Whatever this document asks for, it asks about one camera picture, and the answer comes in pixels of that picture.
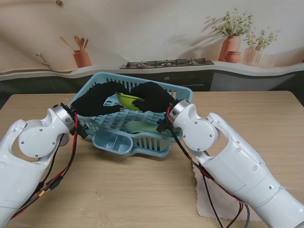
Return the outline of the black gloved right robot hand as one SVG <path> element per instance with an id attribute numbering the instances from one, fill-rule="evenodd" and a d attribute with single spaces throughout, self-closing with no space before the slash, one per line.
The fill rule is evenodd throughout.
<path id="1" fill-rule="evenodd" d="M 131 96 L 139 97 L 142 100 L 134 100 L 132 104 L 142 112 L 166 112 L 171 103 L 175 101 L 174 97 L 164 90 L 160 85 L 154 82 L 139 84 L 130 91 Z"/>

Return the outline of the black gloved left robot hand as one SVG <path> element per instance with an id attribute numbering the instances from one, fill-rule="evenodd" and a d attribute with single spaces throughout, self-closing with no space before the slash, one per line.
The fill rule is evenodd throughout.
<path id="1" fill-rule="evenodd" d="M 71 109 L 78 115 L 84 117 L 93 117 L 117 113 L 124 109 L 121 105 L 104 106 L 108 97 L 116 93 L 129 94 L 129 91 L 118 82 L 107 82 L 96 84 L 91 87 L 84 95 L 77 98 L 72 104 Z"/>

